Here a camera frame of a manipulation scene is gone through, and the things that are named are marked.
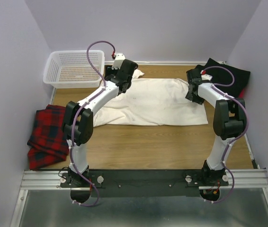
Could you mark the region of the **white t shirt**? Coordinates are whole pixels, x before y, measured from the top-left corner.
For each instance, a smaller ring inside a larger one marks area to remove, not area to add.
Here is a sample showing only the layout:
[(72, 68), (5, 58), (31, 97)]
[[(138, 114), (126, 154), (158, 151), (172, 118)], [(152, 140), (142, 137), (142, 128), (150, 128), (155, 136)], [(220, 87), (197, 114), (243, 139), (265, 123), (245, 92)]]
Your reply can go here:
[(185, 98), (182, 79), (147, 79), (135, 70), (126, 93), (106, 103), (94, 116), (94, 127), (105, 124), (191, 126), (208, 123), (204, 105)]

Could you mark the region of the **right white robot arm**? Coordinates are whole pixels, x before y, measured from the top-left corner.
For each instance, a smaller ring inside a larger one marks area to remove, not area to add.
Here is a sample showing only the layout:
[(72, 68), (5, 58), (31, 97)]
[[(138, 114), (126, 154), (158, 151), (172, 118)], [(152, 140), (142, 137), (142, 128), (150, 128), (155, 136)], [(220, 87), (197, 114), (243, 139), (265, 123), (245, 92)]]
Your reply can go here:
[(197, 174), (203, 185), (210, 186), (228, 181), (225, 175), (226, 160), (234, 143), (246, 133), (248, 121), (244, 100), (224, 93), (217, 85), (203, 79), (203, 74), (199, 69), (187, 71), (189, 86), (186, 99), (200, 105), (207, 101), (214, 107), (214, 145)]

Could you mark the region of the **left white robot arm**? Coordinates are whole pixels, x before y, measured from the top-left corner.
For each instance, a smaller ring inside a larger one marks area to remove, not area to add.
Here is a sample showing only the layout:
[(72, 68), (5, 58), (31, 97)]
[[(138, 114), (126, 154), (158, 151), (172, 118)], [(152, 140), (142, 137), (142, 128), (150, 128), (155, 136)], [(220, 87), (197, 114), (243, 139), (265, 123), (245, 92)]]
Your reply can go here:
[(68, 174), (78, 187), (86, 183), (93, 185), (85, 173), (88, 168), (87, 142), (94, 129), (95, 114), (110, 100), (125, 93), (132, 84), (138, 64), (124, 59), (120, 66), (112, 68), (114, 73), (103, 78), (103, 84), (85, 99), (75, 103), (70, 101), (63, 117), (62, 131), (69, 146), (70, 164)]

